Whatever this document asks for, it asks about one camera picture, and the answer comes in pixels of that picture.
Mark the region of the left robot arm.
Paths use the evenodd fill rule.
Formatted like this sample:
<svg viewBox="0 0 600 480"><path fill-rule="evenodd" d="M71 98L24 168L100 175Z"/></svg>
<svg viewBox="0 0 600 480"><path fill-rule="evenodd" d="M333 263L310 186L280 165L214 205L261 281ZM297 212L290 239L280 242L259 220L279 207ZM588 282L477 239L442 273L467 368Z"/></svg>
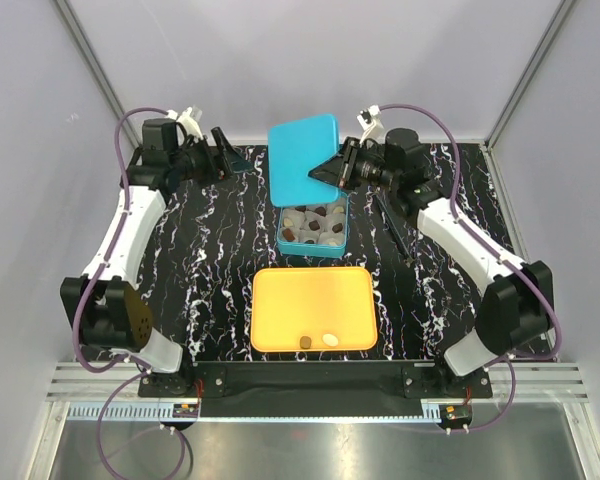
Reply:
<svg viewBox="0 0 600 480"><path fill-rule="evenodd" d="M77 277L66 277L60 297L81 366L104 373L134 363L159 395L183 396L202 387L184 348L154 325L138 291L148 241L179 186L208 187L250 170L221 128L205 136L199 111L145 108L149 119L129 161L120 159L115 213L96 254Z"/></svg>

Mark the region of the teal tin box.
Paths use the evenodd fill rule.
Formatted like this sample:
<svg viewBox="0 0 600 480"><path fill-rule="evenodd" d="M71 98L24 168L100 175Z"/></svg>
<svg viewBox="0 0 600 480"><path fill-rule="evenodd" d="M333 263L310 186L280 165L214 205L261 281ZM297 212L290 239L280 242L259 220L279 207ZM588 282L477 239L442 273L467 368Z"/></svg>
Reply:
<svg viewBox="0 0 600 480"><path fill-rule="evenodd" d="M281 254L330 259L344 256L349 233L348 196L308 176L311 169L330 159L338 149L339 125L332 114L279 124L269 130L269 193L272 205L279 209L276 242ZM297 211L296 206L306 206L307 210ZM333 213L337 206L342 206L344 213ZM318 207L324 207L327 214L316 214ZM285 227L285 218L291 219L294 226ZM320 223L317 231L309 229L313 220ZM332 232L335 224L343 225L340 233ZM287 228L295 235L293 241L283 237ZM307 239L316 243L304 244ZM340 245L330 246L329 240Z"/></svg>

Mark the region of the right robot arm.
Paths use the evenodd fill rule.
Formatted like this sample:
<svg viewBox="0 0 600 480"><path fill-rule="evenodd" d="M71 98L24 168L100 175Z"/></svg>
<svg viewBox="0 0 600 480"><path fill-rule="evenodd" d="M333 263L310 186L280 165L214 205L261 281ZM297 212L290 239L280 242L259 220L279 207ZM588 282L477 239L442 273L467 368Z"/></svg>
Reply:
<svg viewBox="0 0 600 480"><path fill-rule="evenodd" d="M478 371L557 327L553 277L544 262L514 255L460 211L430 177L426 149L404 128L391 130L384 143L348 137L308 175L343 192L366 185L383 190L394 212L442 247L481 292L472 330L435 360L435 387L452 397Z"/></svg>

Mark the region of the dark rectangular chocolate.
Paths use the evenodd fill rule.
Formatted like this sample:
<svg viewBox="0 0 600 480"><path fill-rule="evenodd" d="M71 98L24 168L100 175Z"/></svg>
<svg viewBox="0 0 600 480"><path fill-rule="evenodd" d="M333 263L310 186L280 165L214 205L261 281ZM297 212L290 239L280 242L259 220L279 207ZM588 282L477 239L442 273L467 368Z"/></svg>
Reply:
<svg viewBox="0 0 600 480"><path fill-rule="evenodd" d="M287 228L283 231L283 237L287 241L293 241L295 239L295 235L294 235L293 231L289 228Z"/></svg>

